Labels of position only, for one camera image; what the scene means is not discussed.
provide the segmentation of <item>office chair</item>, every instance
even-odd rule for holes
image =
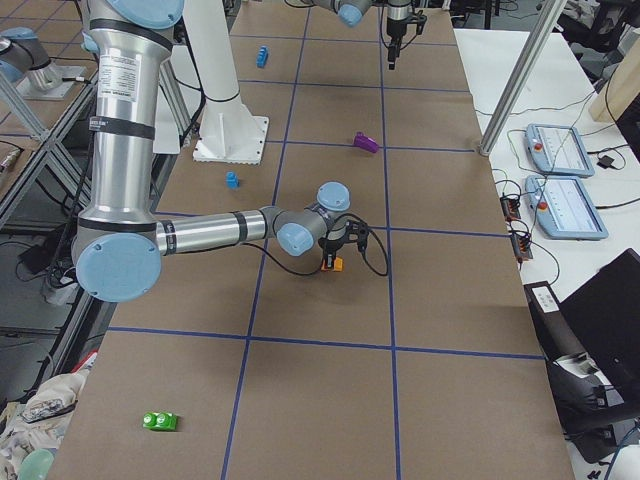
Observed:
[[[640,13],[640,0],[598,0],[593,25],[584,23],[562,13],[558,25],[562,36],[569,43],[579,43],[600,53],[609,53],[618,48],[620,36],[627,24]]]

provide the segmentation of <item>green toy block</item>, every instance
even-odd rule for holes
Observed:
[[[178,416],[170,412],[147,412],[142,417],[142,426],[149,430],[173,432],[178,423]]]

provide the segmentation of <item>sticker label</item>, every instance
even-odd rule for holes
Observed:
[[[100,55],[98,97],[135,102],[138,99],[139,76],[139,60],[117,55]]]
[[[531,291],[536,296],[536,299],[544,313],[558,312],[560,310],[560,307],[558,307],[551,291],[547,287],[536,287],[531,289]]]

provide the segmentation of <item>cardboard table surface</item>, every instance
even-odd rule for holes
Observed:
[[[242,6],[232,44],[244,102],[271,119],[263,161],[184,152],[158,217],[301,209],[341,181],[391,276],[352,246],[344,272],[310,278],[246,246],[166,258],[118,306],[50,480],[572,478],[448,13],[428,15],[389,72],[375,9],[347,29]],[[357,131],[383,148],[351,147]],[[144,430],[148,410],[177,432]]]

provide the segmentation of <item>purple toy block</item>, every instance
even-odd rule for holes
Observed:
[[[371,153],[376,153],[380,148],[373,138],[367,137],[362,132],[356,133],[356,136],[353,139],[353,146],[362,148],[363,150],[366,150]]]

